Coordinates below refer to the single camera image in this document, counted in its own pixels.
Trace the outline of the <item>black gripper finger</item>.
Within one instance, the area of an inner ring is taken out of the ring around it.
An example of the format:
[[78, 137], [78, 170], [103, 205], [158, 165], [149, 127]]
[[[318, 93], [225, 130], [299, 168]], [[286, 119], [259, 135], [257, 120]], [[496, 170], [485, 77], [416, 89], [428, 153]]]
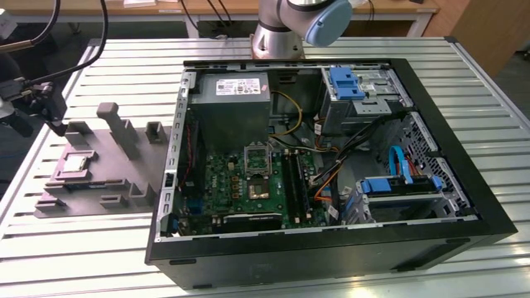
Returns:
[[52, 82], [32, 86], [32, 115], [40, 118], [58, 136], [64, 136], [67, 125], [63, 117], [67, 111], [67, 103], [62, 91]]
[[6, 117], [6, 125], [10, 126], [22, 137], [28, 138], [32, 136], [34, 127], [27, 120], [22, 118], [18, 112], [11, 113], [11, 115]]

